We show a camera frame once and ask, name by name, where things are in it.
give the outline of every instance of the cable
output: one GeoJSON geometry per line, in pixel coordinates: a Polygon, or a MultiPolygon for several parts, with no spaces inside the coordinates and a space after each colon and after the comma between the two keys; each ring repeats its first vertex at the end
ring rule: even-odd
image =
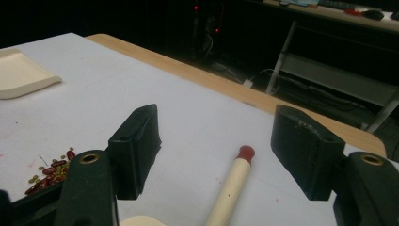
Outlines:
{"type": "Polygon", "coordinates": [[[211,49],[214,47],[214,40],[212,39],[212,37],[209,34],[207,34],[206,36],[209,38],[209,40],[211,40],[211,46],[209,46],[209,49],[206,52],[206,54],[203,56],[203,58],[206,58],[208,54],[211,52],[211,49]]]}
{"type": "MultiPolygon", "coordinates": [[[[271,71],[271,72],[274,72],[273,69],[263,69],[263,70],[261,70],[259,73],[265,73],[265,72],[270,72],[270,71],[271,71]]],[[[256,75],[258,75],[258,74],[254,74],[254,75],[249,79],[249,81],[252,82],[252,79],[254,79],[254,78],[256,77],[256,75]]],[[[276,89],[274,90],[273,93],[270,93],[270,95],[276,94],[276,92],[279,90],[279,75],[277,75],[277,78],[278,78],[277,87],[276,87],[276,89]]]]}

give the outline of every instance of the black object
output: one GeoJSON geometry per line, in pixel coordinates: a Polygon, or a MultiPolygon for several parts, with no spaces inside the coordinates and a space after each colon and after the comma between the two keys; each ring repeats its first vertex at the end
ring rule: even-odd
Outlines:
{"type": "Polygon", "coordinates": [[[394,12],[391,16],[394,21],[399,21],[399,12],[394,12]]]}
{"type": "Polygon", "coordinates": [[[382,18],[384,18],[384,14],[382,14],[381,11],[379,10],[367,10],[367,11],[363,11],[361,13],[361,15],[363,17],[375,20],[375,21],[381,21],[382,18]]]}
{"type": "Polygon", "coordinates": [[[160,150],[156,105],[135,110],[104,151],[78,154],[65,182],[14,203],[0,192],[2,225],[119,225],[116,196],[135,200],[160,150]]]}
{"type": "Polygon", "coordinates": [[[326,7],[326,8],[335,8],[340,10],[355,9],[357,7],[357,5],[352,3],[333,1],[333,0],[319,0],[317,6],[326,7]]]}
{"type": "Polygon", "coordinates": [[[343,155],[344,142],[300,110],[278,105],[273,153],[311,201],[337,194],[338,225],[398,225],[399,172],[390,161],[365,152],[343,155]]]}

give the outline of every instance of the white table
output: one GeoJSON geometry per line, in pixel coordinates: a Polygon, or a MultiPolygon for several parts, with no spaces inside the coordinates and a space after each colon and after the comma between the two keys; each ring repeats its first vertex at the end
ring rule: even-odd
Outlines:
{"type": "MultiPolygon", "coordinates": [[[[162,149],[120,220],[202,225],[242,145],[256,155],[231,225],[335,225],[330,202],[309,202],[270,148],[273,116],[74,34],[16,46],[63,82],[0,101],[0,185],[14,202],[50,162],[107,147],[125,119],[157,104],[162,149]]],[[[345,152],[357,148],[346,145],[345,152]]]]}

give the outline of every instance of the red cap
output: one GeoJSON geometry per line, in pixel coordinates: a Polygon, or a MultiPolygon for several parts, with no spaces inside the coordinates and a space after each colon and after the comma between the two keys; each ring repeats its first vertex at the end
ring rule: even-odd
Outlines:
{"type": "Polygon", "coordinates": [[[237,155],[236,158],[245,159],[250,164],[250,161],[253,156],[255,156],[255,151],[253,150],[253,148],[251,148],[248,145],[245,145],[240,148],[240,153],[237,155]]]}

